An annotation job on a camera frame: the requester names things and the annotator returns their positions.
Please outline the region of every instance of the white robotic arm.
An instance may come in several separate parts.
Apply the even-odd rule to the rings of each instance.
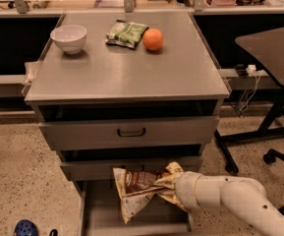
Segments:
[[[263,235],[284,236],[284,216],[255,179],[180,173],[175,192],[186,208],[225,206]]]

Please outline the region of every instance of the bowl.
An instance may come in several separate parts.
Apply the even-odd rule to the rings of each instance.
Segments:
[[[80,52],[86,40],[86,29],[77,25],[65,25],[50,33],[53,42],[68,54]]]

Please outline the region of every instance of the floor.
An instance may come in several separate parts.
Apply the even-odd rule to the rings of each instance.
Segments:
[[[251,107],[243,118],[229,106],[221,110],[223,134],[253,130],[268,106]],[[282,125],[280,118],[276,125]],[[275,148],[284,152],[284,138],[231,146],[240,177],[257,179],[269,200],[284,205],[284,163],[266,165],[262,155]],[[12,235],[21,219],[33,221],[39,235],[57,229],[59,235],[76,236],[80,197],[60,169],[60,161],[47,146],[31,112],[0,112],[0,235]],[[215,141],[204,150],[199,170],[205,175],[228,175]],[[260,235],[224,207],[194,210],[195,235]]]

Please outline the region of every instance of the table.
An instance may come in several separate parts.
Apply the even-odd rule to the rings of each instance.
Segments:
[[[271,29],[254,34],[239,36],[236,43],[252,54],[264,67],[265,72],[280,86],[281,92],[256,131],[215,138],[227,159],[226,170],[238,173],[239,169],[226,143],[246,142],[284,135],[284,127],[269,128],[280,115],[284,116],[284,28]]]
[[[142,43],[136,50],[106,45],[116,20],[161,29],[163,48],[148,52]],[[188,232],[180,219],[184,213],[162,202],[125,227],[112,168],[158,170],[173,160],[185,170],[199,170],[229,92],[189,13],[93,11],[67,14],[62,24],[87,29],[84,50],[67,55],[52,44],[26,103],[39,115],[45,140],[82,197],[80,231]],[[85,228],[88,209],[94,222]]]

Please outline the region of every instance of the orange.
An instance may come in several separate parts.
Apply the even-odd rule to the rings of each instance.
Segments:
[[[143,46],[149,51],[157,51],[162,47],[163,34],[160,29],[148,29],[142,38]]]

